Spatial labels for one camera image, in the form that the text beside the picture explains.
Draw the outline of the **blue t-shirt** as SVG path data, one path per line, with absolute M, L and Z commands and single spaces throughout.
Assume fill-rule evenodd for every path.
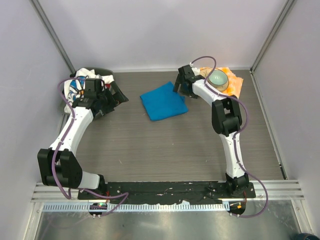
M 185 97 L 173 90 L 174 85 L 169 81 L 140 96 L 142 105 L 151 121 L 161 121 L 188 112 Z

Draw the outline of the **white flower print t-shirt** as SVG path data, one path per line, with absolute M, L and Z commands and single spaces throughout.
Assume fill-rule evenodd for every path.
M 114 75 L 101 76 L 99 74 L 95 74 L 94 70 L 89 71 L 84 67 L 78 69 L 71 75 L 69 80 L 64 82 L 63 85 L 64 97 L 71 106 L 75 100 L 84 97 L 86 86 L 84 79 L 86 78 L 102 79 L 103 81 L 101 82 L 101 86 L 103 90 L 105 88 L 109 89 L 111 82 L 115 81 Z

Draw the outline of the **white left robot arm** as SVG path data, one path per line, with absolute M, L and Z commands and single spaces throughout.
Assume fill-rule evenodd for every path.
M 89 193 L 93 198 L 111 200 L 107 195 L 104 177 L 82 169 L 76 152 L 79 143 L 96 116 L 105 116 L 114 111 L 121 103 L 128 102 L 115 81 L 105 83 L 103 78 L 76 78 L 84 84 L 82 97 L 69 102 L 61 85 L 57 89 L 62 100 L 71 113 L 59 136 L 49 148 L 42 148 L 37 154 L 42 183 L 58 187 L 63 196 L 70 200 L 71 191 L 79 190 Z

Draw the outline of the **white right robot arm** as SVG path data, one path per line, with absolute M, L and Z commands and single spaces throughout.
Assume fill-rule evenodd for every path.
M 240 146 L 243 121 L 239 100 L 220 92 L 208 77 L 196 75 L 190 65 L 178 69 L 173 91 L 195 99 L 200 97 L 210 105 L 211 124 L 222 141 L 226 159 L 225 190 L 230 197 L 238 197 L 249 186 Z

